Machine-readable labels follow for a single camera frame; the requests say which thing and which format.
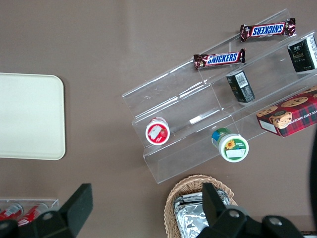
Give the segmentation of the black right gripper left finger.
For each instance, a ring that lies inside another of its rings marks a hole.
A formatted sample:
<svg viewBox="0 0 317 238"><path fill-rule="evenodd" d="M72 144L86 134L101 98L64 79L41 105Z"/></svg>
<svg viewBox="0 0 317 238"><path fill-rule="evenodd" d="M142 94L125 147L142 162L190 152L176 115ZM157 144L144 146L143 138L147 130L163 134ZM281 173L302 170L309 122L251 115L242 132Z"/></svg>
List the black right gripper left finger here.
<svg viewBox="0 0 317 238"><path fill-rule="evenodd" d="M2 238L75 238L93 209L90 183L83 183L57 210L47 211L34 221L18 226L15 220L0 222Z"/></svg>

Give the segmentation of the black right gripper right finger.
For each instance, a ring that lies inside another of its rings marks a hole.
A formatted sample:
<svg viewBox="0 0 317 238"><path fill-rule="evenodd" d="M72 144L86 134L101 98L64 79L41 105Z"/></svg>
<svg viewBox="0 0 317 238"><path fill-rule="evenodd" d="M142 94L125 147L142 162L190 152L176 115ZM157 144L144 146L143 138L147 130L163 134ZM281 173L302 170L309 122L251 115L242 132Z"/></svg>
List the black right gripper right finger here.
<svg viewBox="0 0 317 238"><path fill-rule="evenodd" d="M302 238L302 233L288 219L266 216L257 222L244 214L238 206L226 207L211 183L202 189L203 211L208 227L203 238Z"/></svg>

